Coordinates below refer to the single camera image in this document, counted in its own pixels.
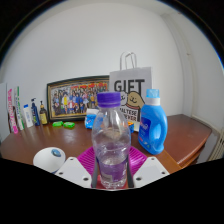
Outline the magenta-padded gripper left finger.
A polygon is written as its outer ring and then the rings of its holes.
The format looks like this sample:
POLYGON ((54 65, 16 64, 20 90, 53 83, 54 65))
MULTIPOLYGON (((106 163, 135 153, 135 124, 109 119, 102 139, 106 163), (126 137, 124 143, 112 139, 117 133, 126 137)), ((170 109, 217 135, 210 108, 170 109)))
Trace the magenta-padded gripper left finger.
POLYGON ((97 173, 94 150, 90 147, 78 157, 69 157, 55 175, 84 188, 95 188, 97 173))

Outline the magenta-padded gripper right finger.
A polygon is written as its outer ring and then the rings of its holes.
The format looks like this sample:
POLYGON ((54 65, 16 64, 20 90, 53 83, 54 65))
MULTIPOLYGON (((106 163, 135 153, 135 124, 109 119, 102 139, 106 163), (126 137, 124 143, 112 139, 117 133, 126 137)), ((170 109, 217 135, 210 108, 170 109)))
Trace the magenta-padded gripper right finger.
POLYGON ((168 175, 169 172, 156 157, 147 157, 138 149, 130 148, 127 173, 130 188, 146 186, 168 175))

